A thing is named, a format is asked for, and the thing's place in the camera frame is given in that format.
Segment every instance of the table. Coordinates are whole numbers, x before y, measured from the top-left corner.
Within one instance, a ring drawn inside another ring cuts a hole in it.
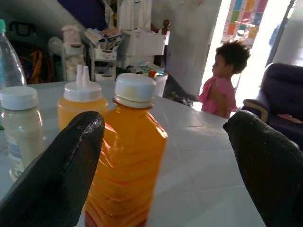
[[[65,82],[33,85],[38,91],[46,145],[59,132],[57,100]],[[110,101],[113,81],[101,82]],[[150,111],[169,134],[147,227],[264,227],[238,170],[220,117],[156,97]],[[3,131],[0,150],[5,148]],[[0,198],[9,190],[9,160],[0,152]],[[78,227],[83,227],[83,217]]]

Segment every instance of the bottle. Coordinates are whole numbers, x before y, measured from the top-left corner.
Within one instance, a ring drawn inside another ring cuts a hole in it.
[[[153,197],[167,133],[148,113],[153,79],[132,73],[116,81],[116,108],[106,129],[86,203],[86,227],[143,227]]]
[[[5,36],[5,31],[5,22],[0,19],[0,89],[12,86],[26,86],[19,57]]]
[[[16,181],[44,150],[37,91],[31,87],[0,90],[2,123],[11,159],[10,177]]]
[[[88,67],[78,65],[77,81],[66,84],[63,97],[58,100],[59,128],[63,130],[75,116],[85,111],[103,114],[107,106],[101,86],[89,80]]]

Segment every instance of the white bottle cap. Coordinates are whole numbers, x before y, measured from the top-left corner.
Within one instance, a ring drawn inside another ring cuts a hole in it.
[[[65,85],[63,97],[72,102],[93,102],[102,98],[102,90],[99,84],[89,80],[89,68],[78,65],[77,81]]]
[[[28,110],[38,105],[37,91],[32,87],[6,87],[0,90],[0,101],[7,110]]]
[[[156,82],[149,77],[133,74],[120,74],[116,81],[115,100],[132,108],[151,106]]]

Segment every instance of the purple armchair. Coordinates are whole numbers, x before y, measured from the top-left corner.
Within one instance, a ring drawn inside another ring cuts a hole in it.
[[[303,67],[270,64],[255,99],[245,99],[242,110],[256,114],[275,130],[283,133],[303,149],[303,124],[278,117],[290,114],[303,121]]]

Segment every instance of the colorful poster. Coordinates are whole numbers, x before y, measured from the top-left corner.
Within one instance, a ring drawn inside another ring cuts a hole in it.
[[[232,0],[221,42],[240,39],[252,48],[267,2],[268,0]]]

